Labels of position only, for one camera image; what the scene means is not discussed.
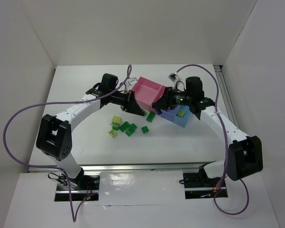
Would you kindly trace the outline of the lime green square lego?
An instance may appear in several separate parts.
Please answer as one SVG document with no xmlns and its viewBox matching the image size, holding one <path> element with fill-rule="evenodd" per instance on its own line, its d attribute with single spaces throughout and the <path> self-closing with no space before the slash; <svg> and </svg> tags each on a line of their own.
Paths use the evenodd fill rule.
<svg viewBox="0 0 285 228">
<path fill-rule="evenodd" d="M 185 111 L 184 111 L 184 110 L 179 110 L 179 111 L 177 112 L 177 116 L 180 117 L 180 118 L 182 118 L 182 117 L 184 116 L 184 114 L 185 114 Z"/>
</svg>

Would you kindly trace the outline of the dark blue lego brick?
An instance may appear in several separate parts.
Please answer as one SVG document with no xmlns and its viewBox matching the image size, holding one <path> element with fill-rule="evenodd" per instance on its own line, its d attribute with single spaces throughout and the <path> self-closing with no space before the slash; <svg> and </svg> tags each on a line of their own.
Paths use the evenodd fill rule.
<svg viewBox="0 0 285 228">
<path fill-rule="evenodd" d="M 155 109 L 155 112 L 157 115 L 162 115 L 162 110 L 161 109 Z"/>
</svg>

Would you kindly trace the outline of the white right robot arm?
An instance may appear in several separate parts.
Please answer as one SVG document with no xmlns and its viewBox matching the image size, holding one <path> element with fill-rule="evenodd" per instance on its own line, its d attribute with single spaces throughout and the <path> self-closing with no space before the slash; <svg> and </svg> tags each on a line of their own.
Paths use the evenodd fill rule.
<svg viewBox="0 0 285 228">
<path fill-rule="evenodd" d="M 192 114 L 208 125 L 224 142 L 225 159 L 202 165 L 200 177 L 206 180 L 229 177 L 237 181 L 262 171 L 261 140 L 241 131 L 222 114 L 216 103 L 204 95 L 199 77 L 188 77 L 185 85 L 182 92 L 177 91 L 175 87 L 166 87 L 163 95 L 152 104 L 152 107 L 167 111 L 178 105 L 187 106 Z"/>
</svg>

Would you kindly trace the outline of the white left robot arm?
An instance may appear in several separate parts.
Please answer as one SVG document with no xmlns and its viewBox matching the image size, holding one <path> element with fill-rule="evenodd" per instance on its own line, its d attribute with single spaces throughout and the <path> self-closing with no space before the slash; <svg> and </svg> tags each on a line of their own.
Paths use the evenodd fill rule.
<svg viewBox="0 0 285 228">
<path fill-rule="evenodd" d="M 133 91 L 116 91 L 118 78 L 104 74 L 102 81 L 86 92 L 83 101 L 57 115 L 45 115 L 41 119 L 36 147 L 53 159 L 70 180 L 80 188 L 90 181 L 77 164 L 72 149 L 72 131 L 89 115 L 108 103 L 116 104 L 127 113 L 144 116 Z"/>
</svg>

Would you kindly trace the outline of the blue plastic container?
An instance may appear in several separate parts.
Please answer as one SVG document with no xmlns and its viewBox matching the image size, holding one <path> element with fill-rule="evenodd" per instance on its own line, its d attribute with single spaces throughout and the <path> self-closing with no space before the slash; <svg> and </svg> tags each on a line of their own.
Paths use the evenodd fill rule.
<svg viewBox="0 0 285 228">
<path fill-rule="evenodd" d="M 162 110 L 161 118 L 185 128 L 192 113 L 188 106 L 179 105 L 173 110 Z"/>
</svg>

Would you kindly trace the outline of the pink plastic container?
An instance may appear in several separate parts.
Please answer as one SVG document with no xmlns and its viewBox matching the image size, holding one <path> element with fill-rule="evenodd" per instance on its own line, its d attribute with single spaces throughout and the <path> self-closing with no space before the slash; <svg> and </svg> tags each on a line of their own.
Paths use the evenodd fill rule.
<svg viewBox="0 0 285 228">
<path fill-rule="evenodd" d="M 147 78 L 140 77 L 138 82 L 132 87 L 132 91 L 135 92 L 136 101 L 143 110 L 155 112 L 155 109 L 152 108 L 152 103 L 162 96 L 165 87 Z"/>
</svg>

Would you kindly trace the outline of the lime and green lego stack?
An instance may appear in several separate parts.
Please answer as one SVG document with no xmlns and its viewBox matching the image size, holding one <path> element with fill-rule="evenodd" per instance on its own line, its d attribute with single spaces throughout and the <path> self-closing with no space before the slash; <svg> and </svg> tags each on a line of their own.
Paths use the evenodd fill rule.
<svg viewBox="0 0 285 228">
<path fill-rule="evenodd" d="M 121 122 L 122 122 L 122 118 L 121 117 L 113 116 L 113 118 L 111 120 L 111 125 L 113 127 L 119 127 Z"/>
</svg>

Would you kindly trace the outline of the green lego brick upside down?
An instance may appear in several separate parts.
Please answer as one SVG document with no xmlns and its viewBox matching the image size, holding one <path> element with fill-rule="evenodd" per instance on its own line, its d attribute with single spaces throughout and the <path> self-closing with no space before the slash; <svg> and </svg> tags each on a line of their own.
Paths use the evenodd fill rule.
<svg viewBox="0 0 285 228">
<path fill-rule="evenodd" d="M 131 126 L 131 124 L 129 122 L 124 122 L 122 125 L 119 126 L 119 130 L 121 132 L 126 131 L 129 127 Z"/>
</svg>

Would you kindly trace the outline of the green lego brick with studs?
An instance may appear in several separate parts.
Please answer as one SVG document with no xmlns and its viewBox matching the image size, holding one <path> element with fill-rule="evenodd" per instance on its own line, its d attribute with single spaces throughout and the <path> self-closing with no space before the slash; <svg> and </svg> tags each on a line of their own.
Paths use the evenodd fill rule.
<svg viewBox="0 0 285 228">
<path fill-rule="evenodd" d="M 136 129 L 137 129 L 137 125 L 133 123 L 127 128 L 127 130 L 125 131 L 125 134 L 130 137 L 136 131 Z"/>
</svg>

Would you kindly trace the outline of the lime green small lego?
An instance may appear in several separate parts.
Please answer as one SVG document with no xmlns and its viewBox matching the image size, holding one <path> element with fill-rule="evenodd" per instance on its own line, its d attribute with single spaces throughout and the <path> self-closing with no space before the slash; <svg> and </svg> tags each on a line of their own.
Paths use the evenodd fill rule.
<svg viewBox="0 0 285 228">
<path fill-rule="evenodd" d="M 109 135 L 110 135 L 112 138 L 115 138 L 115 137 L 118 135 L 118 133 L 117 133 L 116 130 L 112 129 L 112 130 L 109 131 Z"/>
</svg>

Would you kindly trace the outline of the aluminium side rail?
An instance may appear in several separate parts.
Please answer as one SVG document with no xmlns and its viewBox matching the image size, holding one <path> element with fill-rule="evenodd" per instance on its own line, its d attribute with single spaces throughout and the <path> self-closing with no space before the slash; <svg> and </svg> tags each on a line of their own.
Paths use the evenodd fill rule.
<svg viewBox="0 0 285 228">
<path fill-rule="evenodd" d="M 218 84 L 221 90 L 222 98 L 226 107 L 227 115 L 229 120 L 236 126 L 238 127 L 238 121 L 234 112 L 233 104 L 228 92 L 227 84 L 224 79 L 224 75 L 222 72 L 222 66 L 220 65 L 214 65 L 214 71 L 218 80 Z"/>
</svg>

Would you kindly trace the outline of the aluminium front rail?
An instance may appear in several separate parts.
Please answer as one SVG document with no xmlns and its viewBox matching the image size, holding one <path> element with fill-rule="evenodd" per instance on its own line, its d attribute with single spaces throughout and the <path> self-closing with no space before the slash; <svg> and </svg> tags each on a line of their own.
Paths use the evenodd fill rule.
<svg viewBox="0 0 285 228">
<path fill-rule="evenodd" d="M 140 164 L 99 164 L 99 165 L 80 165 L 80 167 L 88 172 L 102 171 L 162 171 L 162 170 L 193 170 L 208 162 L 177 162 L 177 163 L 140 163 Z M 71 164 L 70 166 L 54 167 L 41 166 L 28 168 L 28 172 L 46 172 L 46 171 L 70 171 L 79 170 L 79 165 Z"/>
</svg>

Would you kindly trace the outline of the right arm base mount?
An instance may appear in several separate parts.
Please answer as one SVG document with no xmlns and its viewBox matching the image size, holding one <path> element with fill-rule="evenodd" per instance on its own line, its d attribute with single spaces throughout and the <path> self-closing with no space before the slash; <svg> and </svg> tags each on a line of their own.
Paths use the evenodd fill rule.
<svg viewBox="0 0 285 228">
<path fill-rule="evenodd" d="M 218 198 L 227 198 L 226 184 L 223 183 L 220 189 L 216 189 L 218 178 L 209 178 L 204 170 L 205 164 L 199 166 L 197 171 L 183 173 L 183 179 L 179 184 L 184 186 L 185 199 L 210 199 L 216 195 Z"/>
</svg>

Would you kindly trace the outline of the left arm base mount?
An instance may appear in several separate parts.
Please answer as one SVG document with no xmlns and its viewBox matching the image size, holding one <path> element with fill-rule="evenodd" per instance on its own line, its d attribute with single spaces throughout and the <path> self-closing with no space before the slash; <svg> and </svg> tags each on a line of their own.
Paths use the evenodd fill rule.
<svg viewBox="0 0 285 228">
<path fill-rule="evenodd" d="M 54 201 L 55 202 L 66 202 L 69 201 L 69 186 L 67 179 L 63 173 L 50 172 L 47 177 L 50 180 L 57 182 L 56 192 Z M 71 184 L 71 195 L 72 201 L 82 201 L 86 198 L 86 201 L 98 201 L 99 200 L 99 184 L 100 174 L 93 173 L 87 175 L 87 180 L 84 181 L 80 186 L 73 182 Z"/>
</svg>

